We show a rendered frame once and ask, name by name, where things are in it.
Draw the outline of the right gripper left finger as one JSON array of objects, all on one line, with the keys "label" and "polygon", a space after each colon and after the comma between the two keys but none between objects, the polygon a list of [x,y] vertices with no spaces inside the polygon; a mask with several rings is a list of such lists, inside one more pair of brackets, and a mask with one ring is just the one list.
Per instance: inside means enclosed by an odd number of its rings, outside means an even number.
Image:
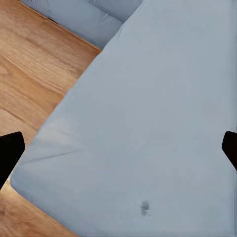
[{"label": "right gripper left finger", "polygon": [[9,175],[12,176],[13,170],[24,152],[25,141],[20,131],[0,137],[0,189]]}]

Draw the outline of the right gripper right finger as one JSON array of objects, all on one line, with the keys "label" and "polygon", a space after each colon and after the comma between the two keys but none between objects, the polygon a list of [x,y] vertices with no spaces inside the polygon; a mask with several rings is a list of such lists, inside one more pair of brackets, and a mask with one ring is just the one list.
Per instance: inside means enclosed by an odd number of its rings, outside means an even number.
[{"label": "right gripper right finger", "polygon": [[237,133],[226,131],[221,146],[237,171]]}]

